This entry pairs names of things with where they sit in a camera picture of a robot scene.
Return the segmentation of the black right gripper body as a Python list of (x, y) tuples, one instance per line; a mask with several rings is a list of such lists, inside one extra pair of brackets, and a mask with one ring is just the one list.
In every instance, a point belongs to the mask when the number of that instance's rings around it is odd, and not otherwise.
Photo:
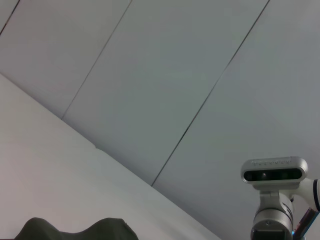
[(292, 226), (260, 225), (252, 228), (251, 240), (292, 240)]

